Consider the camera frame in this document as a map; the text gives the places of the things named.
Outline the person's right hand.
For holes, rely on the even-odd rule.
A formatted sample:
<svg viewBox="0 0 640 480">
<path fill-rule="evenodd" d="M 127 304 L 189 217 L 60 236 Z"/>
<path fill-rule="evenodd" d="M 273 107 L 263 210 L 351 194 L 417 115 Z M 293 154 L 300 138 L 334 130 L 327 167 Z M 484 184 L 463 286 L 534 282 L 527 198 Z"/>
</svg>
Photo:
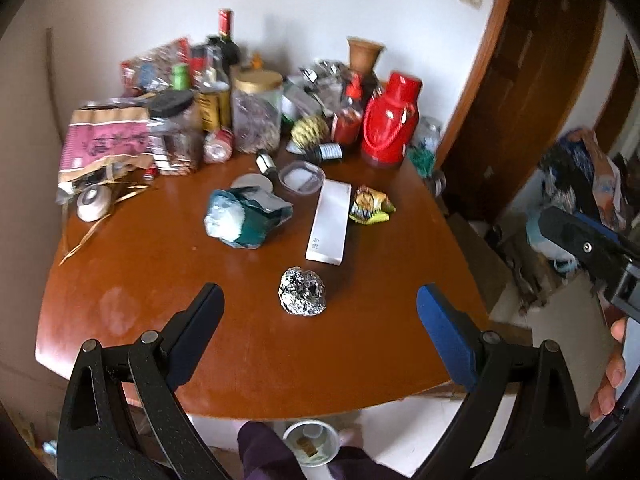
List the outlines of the person's right hand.
<svg viewBox="0 0 640 480">
<path fill-rule="evenodd" d="M 600 386 L 590 403 L 589 419 L 592 422 L 612 413 L 616 403 L 616 389 L 626 378 L 626 364 L 622 356 L 626 327 L 626 318 L 620 318 L 611 326 L 611 336 L 616 341 L 616 346 L 608 358 Z"/>
</svg>

